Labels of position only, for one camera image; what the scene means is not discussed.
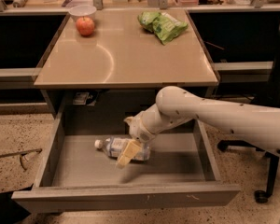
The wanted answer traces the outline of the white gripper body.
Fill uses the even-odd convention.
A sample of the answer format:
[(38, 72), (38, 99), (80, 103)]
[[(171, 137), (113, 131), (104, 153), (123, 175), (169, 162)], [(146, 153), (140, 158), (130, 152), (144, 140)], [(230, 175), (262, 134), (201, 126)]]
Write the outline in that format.
[(129, 135), (132, 139), (145, 144), (155, 138), (155, 134), (151, 133), (145, 126), (142, 112), (136, 116), (125, 118), (124, 122), (129, 126)]

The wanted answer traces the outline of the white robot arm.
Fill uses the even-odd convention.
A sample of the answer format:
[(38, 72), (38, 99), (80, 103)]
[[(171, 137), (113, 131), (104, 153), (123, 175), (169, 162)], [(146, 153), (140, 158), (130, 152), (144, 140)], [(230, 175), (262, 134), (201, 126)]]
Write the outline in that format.
[(171, 86), (157, 93), (154, 105), (124, 122), (135, 143), (149, 144), (192, 119), (268, 152), (273, 166), (280, 159), (280, 108), (204, 99)]

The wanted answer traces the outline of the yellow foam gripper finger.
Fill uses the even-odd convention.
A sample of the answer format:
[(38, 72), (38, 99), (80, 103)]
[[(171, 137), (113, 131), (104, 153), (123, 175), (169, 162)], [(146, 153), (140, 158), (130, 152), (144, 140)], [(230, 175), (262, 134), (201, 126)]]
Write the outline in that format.
[(124, 168), (141, 149), (141, 144), (138, 141), (129, 141), (125, 148), (119, 154), (116, 162), (116, 167), (120, 169)]

